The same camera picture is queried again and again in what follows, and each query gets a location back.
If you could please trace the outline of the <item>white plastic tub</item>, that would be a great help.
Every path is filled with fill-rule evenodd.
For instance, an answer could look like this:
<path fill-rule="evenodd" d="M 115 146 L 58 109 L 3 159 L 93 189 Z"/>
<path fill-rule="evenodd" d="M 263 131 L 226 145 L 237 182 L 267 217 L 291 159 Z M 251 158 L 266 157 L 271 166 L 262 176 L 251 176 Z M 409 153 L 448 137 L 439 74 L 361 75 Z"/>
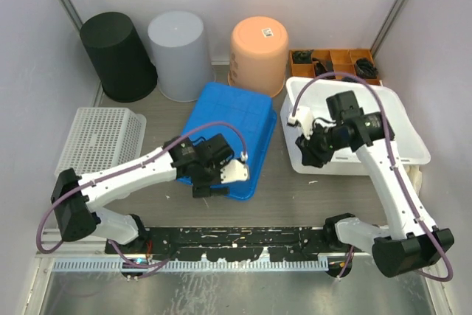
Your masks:
<path fill-rule="evenodd" d="M 296 139 L 302 134 L 300 127 L 287 124 L 293 111 L 293 105 L 302 88 L 310 80 L 306 77 L 290 77 L 285 83 L 287 94 L 280 110 L 282 131 L 288 149 L 292 168 L 300 174 L 365 176 L 367 172 L 357 156 L 345 148 L 334 153 L 332 160 L 323 168 L 309 167 L 302 164 L 302 154 L 296 146 Z M 410 122 L 408 114 L 397 94 L 383 86 L 373 86 L 386 112 L 386 117 L 395 134 L 399 157 L 404 165 L 426 165 L 431 155 L 420 135 Z M 347 83 L 337 80 L 317 80 L 302 95 L 299 106 L 308 107 L 313 117 L 330 119 L 326 99 L 334 94 L 352 90 L 360 107 L 366 114 L 378 111 L 378 104 L 367 88 L 358 83 Z"/>

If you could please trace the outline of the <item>blue plastic tub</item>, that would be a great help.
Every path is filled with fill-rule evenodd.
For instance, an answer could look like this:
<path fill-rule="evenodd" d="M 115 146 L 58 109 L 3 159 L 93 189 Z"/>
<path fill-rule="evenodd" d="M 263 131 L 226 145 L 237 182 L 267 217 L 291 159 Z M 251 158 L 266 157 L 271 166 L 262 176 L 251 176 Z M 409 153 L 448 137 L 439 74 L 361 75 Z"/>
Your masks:
<path fill-rule="evenodd" d="M 271 137 L 277 123 L 272 99 L 253 91 L 221 83 L 204 87 L 184 128 L 187 133 L 209 122 L 222 121 L 242 133 L 248 151 L 249 175 L 247 181 L 228 184 L 229 198 L 247 201 L 256 192 Z"/>

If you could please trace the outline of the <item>blue perforated basket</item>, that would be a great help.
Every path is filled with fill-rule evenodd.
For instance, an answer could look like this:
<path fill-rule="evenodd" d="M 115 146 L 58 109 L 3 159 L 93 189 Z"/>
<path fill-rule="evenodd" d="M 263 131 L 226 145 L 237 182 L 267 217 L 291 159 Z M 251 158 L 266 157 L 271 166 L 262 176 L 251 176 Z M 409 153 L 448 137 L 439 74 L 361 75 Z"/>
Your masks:
<path fill-rule="evenodd" d="M 147 120 L 128 108 L 79 108 L 55 176 L 94 173 L 140 157 Z"/>

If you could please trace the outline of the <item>orange bucket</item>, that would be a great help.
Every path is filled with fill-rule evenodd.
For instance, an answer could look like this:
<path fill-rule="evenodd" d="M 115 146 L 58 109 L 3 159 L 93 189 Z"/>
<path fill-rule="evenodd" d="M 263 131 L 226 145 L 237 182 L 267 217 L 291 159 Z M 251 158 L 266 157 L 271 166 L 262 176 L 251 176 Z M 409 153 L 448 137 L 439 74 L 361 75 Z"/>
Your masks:
<path fill-rule="evenodd" d="M 285 85 L 288 32 L 277 20 L 252 16 L 232 30 L 228 84 L 277 96 Z"/>

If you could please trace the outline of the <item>grey bucket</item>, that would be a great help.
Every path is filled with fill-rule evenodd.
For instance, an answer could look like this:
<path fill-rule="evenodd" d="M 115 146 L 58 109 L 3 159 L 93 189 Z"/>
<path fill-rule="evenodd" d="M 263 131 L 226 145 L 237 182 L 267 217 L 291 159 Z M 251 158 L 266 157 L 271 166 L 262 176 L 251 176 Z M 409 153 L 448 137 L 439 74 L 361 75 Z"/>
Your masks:
<path fill-rule="evenodd" d="M 202 19 L 187 11 L 169 11 L 148 25 L 161 93 L 170 100 L 197 100 L 206 84 L 215 81 Z"/>

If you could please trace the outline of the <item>black bucket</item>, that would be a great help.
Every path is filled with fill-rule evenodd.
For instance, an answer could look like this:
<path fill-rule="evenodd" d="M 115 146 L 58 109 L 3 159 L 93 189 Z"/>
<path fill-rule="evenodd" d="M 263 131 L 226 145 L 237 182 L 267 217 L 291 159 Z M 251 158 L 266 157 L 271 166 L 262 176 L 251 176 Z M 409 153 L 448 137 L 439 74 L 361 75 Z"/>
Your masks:
<path fill-rule="evenodd" d="M 100 13 L 80 28 L 80 40 L 113 101 L 131 103 L 148 96 L 158 75 L 129 16 Z"/>

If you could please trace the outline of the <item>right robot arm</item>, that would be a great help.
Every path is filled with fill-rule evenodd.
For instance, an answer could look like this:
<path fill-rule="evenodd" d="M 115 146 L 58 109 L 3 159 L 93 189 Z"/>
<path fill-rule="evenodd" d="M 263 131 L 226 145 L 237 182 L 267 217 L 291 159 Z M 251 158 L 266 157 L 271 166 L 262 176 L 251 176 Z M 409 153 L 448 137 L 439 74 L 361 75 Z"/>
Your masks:
<path fill-rule="evenodd" d="M 400 163 L 384 109 L 364 113 L 353 91 L 328 97 L 326 103 L 331 115 L 327 127 L 317 124 L 310 109 L 298 104 L 288 116 L 289 125 L 302 128 L 296 139 L 302 163 L 323 167 L 336 151 L 350 148 L 368 172 L 388 224 L 382 229 L 350 213 L 327 218 L 323 227 L 325 246 L 338 252 L 349 245 L 369 253 L 385 277 L 411 271 L 426 277 L 424 268 L 443 260 L 447 275 L 430 278 L 451 280 L 452 266 L 445 253 L 454 244 L 454 236 L 450 229 L 439 228 L 421 205 Z"/>

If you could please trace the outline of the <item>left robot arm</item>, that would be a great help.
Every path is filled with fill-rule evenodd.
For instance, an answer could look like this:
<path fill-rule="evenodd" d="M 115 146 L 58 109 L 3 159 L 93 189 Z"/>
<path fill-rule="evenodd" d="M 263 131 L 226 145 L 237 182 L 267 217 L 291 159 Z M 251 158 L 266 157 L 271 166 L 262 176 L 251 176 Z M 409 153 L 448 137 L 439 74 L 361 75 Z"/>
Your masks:
<path fill-rule="evenodd" d="M 148 244 L 147 231 L 137 215 L 122 215 L 106 205 L 154 184 L 188 178 L 192 195 L 225 195 L 228 183 L 248 178 L 247 166 L 235 158 L 222 134 L 192 141 L 177 136 L 151 153 L 107 170 L 77 175 L 62 171 L 52 192 L 52 213 L 61 240 L 74 242 L 90 235 L 139 253 Z"/>

